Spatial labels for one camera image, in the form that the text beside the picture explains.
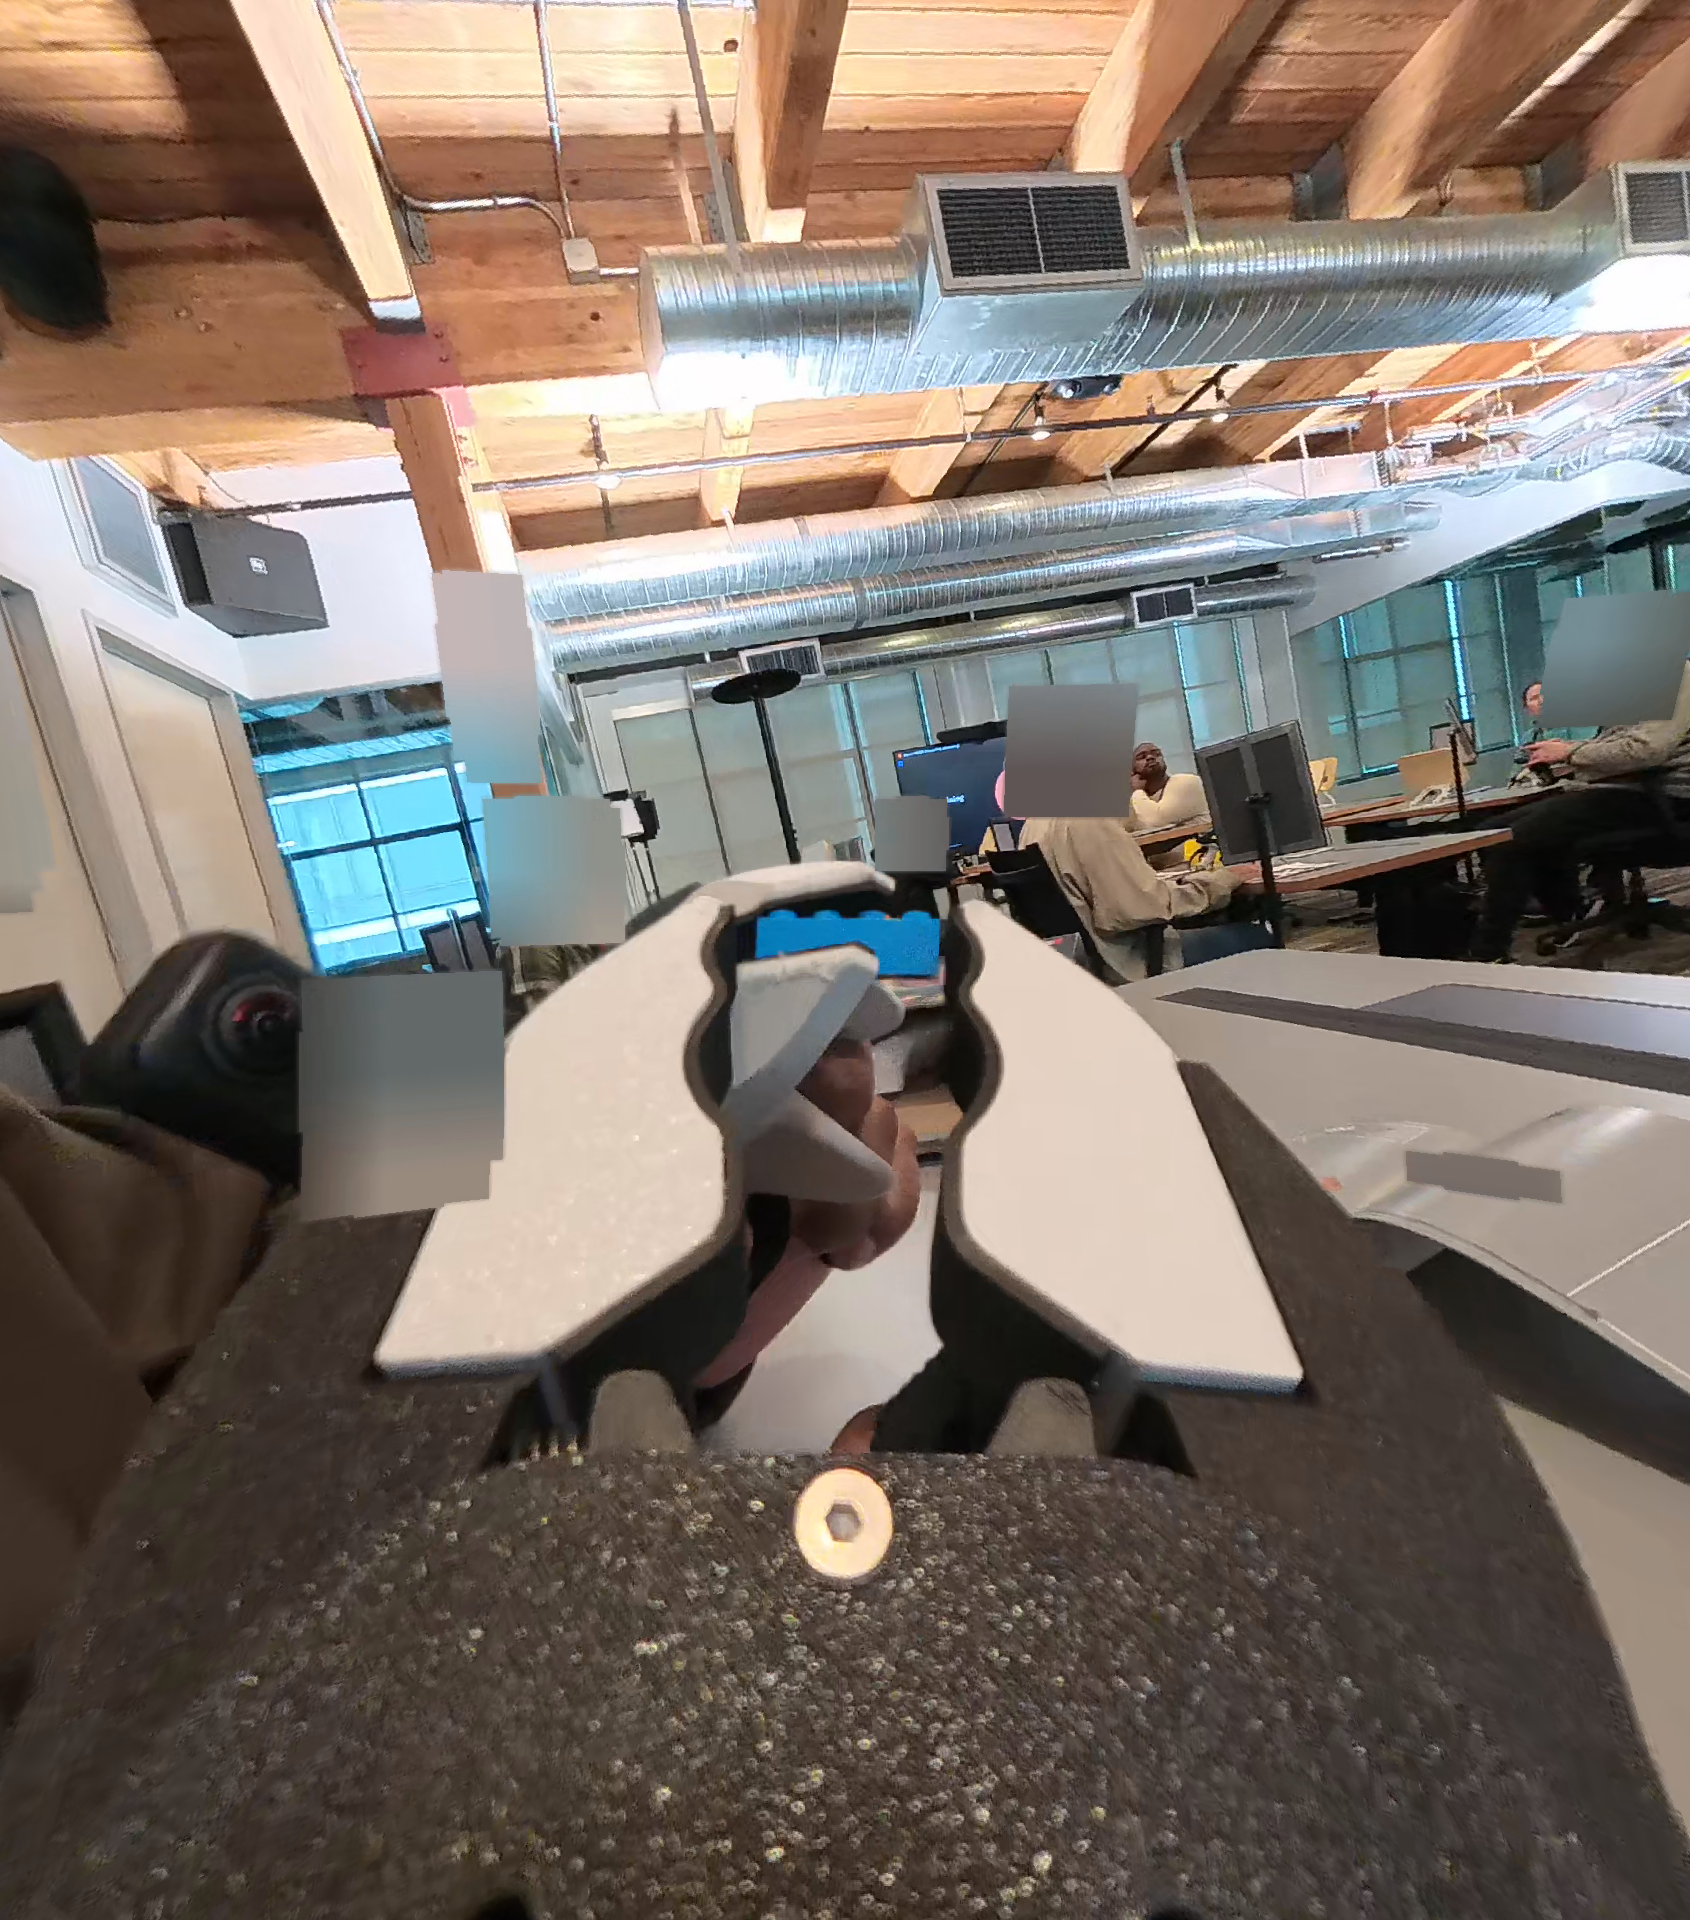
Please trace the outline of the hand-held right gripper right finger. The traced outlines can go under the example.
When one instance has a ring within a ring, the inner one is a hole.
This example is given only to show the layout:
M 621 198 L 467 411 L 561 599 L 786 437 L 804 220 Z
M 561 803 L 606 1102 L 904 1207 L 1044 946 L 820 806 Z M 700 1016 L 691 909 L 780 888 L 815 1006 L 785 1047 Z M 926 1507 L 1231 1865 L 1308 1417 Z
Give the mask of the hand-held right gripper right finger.
M 1303 1360 L 1173 1047 L 999 909 L 947 927 L 961 1122 L 929 1303 L 944 1355 L 1012 1391 L 1290 1395 Z

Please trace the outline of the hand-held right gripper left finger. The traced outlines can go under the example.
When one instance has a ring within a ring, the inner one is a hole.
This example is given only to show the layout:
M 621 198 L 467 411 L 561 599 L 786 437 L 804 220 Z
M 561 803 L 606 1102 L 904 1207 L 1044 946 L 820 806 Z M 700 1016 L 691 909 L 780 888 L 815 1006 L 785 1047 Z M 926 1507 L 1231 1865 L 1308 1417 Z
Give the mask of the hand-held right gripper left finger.
M 693 1384 L 735 1340 L 750 1280 L 721 1114 L 732 925 L 702 888 L 513 1030 L 490 1193 L 434 1212 L 374 1351 L 383 1377 L 564 1365 Z

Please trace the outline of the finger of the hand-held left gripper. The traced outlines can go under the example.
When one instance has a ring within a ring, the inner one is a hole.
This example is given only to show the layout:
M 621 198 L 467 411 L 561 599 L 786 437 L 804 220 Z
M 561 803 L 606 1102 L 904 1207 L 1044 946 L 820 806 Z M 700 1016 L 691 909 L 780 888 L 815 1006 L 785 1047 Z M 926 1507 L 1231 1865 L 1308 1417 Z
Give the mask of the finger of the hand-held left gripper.
M 750 871 L 702 888 L 714 934 L 768 925 L 766 940 L 935 940 L 941 921 L 897 907 L 897 885 L 864 863 Z
M 731 1121 L 773 1122 L 835 1041 L 876 1044 L 904 1020 L 879 965 L 739 965 Z

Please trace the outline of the blue four-stud brick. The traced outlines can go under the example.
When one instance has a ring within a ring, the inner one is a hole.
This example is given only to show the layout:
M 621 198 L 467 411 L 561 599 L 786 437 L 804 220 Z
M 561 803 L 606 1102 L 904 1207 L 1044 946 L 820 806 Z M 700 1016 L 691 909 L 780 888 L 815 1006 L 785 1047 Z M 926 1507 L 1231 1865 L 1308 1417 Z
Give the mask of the blue four-stud brick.
M 943 923 L 926 912 L 883 915 L 779 909 L 759 916 L 752 934 L 759 961 L 863 949 L 876 962 L 881 980 L 935 983 L 944 972 Z

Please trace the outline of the dark television screen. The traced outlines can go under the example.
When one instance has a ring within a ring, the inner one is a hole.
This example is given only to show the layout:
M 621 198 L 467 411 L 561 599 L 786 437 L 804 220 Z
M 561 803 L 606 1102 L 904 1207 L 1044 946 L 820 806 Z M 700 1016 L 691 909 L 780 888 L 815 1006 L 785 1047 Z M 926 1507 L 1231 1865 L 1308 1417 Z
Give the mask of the dark television screen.
M 1005 765 L 1005 735 L 941 740 L 893 755 L 902 796 L 947 803 L 952 861 L 979 859 L 994 827 L 1011 818 L 1003 809 Z

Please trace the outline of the black floor lamp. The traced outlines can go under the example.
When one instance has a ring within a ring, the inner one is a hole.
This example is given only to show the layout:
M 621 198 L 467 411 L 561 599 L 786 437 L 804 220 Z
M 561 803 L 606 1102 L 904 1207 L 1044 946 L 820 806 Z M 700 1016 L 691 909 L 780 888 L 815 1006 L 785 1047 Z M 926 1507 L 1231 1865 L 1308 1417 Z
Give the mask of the black floor lamp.
M 761 736 L 773 803 L 785 843 L 785 856 L 786 863 L 795 867 L 804 863 L 804 852 L 801 848 L 768 709 L 773 703 L 795 692 L 801 684 L 803 676 L 796 671 L 762 666 L 725 679 L 713 687 L 708 696 L 719 709 L 750 709 L 757 733 Z

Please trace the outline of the wooden table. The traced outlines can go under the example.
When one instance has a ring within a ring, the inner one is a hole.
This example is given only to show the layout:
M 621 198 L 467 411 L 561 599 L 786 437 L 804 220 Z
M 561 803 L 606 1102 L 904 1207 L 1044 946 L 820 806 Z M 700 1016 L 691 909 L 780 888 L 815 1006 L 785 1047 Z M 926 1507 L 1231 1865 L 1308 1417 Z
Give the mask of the wooden table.
M 1295 901 L 1365 892 L 1383 956 L 1452 962 L 1468 958 L 1476 923 L 1458 886 L 1461 865 L 1510 841 L 1506 828 L 1397 836 L 1273 856 L 1266 867 L 1252 859 L 1229 873 L 1242 879 L 1240 895 L 1277 949 L 1290 942 Z

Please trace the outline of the tablet on black stand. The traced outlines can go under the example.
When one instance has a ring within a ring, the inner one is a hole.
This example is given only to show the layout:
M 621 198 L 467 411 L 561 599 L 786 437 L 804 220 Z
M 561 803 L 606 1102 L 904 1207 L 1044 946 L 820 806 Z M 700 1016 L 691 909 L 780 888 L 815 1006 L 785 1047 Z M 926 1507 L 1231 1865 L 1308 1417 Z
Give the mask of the tablet on black stand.
M 1324 850 L 1330 832 L 1319 803 L 1299 722 L 1283 722 L 1198 747 L 1198 778 L 1223 867 L 1261 897 L 1270 942 L 1285 949 L 1288 916 L 1277 863 Z

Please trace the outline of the white instruction booklet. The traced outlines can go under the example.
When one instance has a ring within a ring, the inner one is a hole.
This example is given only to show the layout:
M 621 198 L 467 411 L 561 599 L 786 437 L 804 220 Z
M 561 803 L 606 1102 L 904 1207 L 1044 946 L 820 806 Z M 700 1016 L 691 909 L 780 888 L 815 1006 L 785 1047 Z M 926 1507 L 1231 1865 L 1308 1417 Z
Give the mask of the white instruction booklet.
M 1690 1119 L 1571 1107 L 1488 1137 L 1354 1121 L 1290 1150 L 1350 1219 L 1482 1267 L 1690 1398 Z

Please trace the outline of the silver ventilation duct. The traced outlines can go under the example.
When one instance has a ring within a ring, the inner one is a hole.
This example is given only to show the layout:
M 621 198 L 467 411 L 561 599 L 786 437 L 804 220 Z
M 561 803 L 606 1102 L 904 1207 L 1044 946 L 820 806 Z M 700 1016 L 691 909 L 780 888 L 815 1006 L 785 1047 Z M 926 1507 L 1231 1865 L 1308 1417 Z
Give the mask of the silver ventilation duct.
M 1319 558 L 1438 514 L 1431 483 L 1334 454 L 558 548 L 524 594 L 549 664 L 589 674 Z
M 1505 215 L 1137 227 L 1116 174 L 922 176 L 881 243 L 649 251 L 668 415 L 1690 328 L 1690 160 Z

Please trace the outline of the black wall speaker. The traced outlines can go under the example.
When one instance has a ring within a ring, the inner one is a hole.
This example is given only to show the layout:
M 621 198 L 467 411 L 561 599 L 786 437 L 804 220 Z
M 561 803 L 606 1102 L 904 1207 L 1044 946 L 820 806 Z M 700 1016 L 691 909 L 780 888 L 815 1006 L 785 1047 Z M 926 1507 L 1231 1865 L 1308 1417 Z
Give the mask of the black wall speaker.
M 331 629 L 310 542 L 252 517 L 178 514 L 160 521 L 182 605 L 235 639 Z

